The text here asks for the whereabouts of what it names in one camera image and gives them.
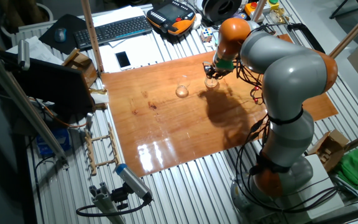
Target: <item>paper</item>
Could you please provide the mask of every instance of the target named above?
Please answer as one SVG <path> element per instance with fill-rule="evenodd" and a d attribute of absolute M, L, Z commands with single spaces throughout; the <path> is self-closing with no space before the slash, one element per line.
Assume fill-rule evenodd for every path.
<path fill-rule="evenodd" d="M 156 63 L 156 52 L 158 49 L 153 49 L 155 46 L 152 43 L 149 35 L 140 35 L 125 40 L 117 40 L 110 42 L 109 45 L 100 47 L 100 54 L 103 61 L 105 72 L 120 72 L 116 53 L 125 52 L 128 56 L 132 68 L 153 65 Z"/>
<path fill-rule="evenodd" d="M 26 39 L 30 45 L 30 58 L 38 59 L 44 62 L 50 62 L 57 65 L 61 65 L 63 63 L 62 60 L 54 56 L 51 51 L 42 43 L 38 37 L 31 37 L 29 39 Z M 17 46 L 7 50 L 6 52 L 17 54 L 18 48 Z"/>
<path fill-rule="evenodd" d="M 109 95 L 103 95 L 99 93 L 91 93 L 91 96 L 94 100 L 94 103 L 97 105 L 99 103 L 109 103 Z"/>
<path fill-rule="evenodd" d="M 145 16 L 143 10 L 139 7 L 127 6 L 105 15 L 93 17 L 93 25 L 98 27 L 137 16 Z"/>

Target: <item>glass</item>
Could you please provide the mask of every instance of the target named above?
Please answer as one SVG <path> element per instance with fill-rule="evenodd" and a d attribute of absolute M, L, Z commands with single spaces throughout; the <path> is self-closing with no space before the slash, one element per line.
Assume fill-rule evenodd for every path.
<path fill-rule="evenodd" d="M 204 83 L 207 88 L 215 88 L 219 84 L 219 81 L 215 78 L 206 77 Z"/>
<path fill-rule="evenodd" d="M 190 86 L 190 79 L 186 75 L 182 75 L 178 79 L 178 87 L 176 90 L 176 94 L 180 98 L 184 98 L 189 95 L 189 91 L 187 88 Z"/>

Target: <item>white smartphone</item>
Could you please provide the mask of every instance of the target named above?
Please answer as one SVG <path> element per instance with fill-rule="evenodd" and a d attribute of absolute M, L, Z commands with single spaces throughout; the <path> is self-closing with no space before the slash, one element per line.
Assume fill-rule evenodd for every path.
<path fill-rule="evenodd" d="M 132 68 L 132 65 L 129 62 L 128 56 L 125 52 L 116 53 L 116 58 L 122 71 Z"/>

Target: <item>glossy wooden surface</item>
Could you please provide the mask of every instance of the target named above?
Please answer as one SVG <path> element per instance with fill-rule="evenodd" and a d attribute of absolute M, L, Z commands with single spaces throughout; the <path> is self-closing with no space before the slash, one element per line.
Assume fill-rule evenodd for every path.
<path fill-rule="evenodd" d="M 250 126 L 265 115 L 265 106 L 249 95 L 252 86 L 235 74 L 207 90 L 202 62 L 213 54 L 102 74 L 125 162 L 137 175 L 243 144 Z M 175 94 L 182 75 L 191 80 L 186 98 Z M 337 114 L 325 94 L 303 105 L 314 120 Z"/>

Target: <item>black keyboard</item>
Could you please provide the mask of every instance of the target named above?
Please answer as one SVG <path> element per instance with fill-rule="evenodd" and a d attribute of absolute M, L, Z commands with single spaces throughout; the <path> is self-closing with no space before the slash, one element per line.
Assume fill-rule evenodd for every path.
<path fill-rule="evenodd" d="M 152 31 L 152 27 L 147 22 L 145 16 L 138 16 L 112 22 L 110 24 L 95 27 L 94 29 L 98 37 L 99 45 L 103 45 L 114 40 L 148 34 Z M 88 30 L 85 29 L 75 32 L 74 38 L 79 49 L 88 49 L 92 47 Z"/>

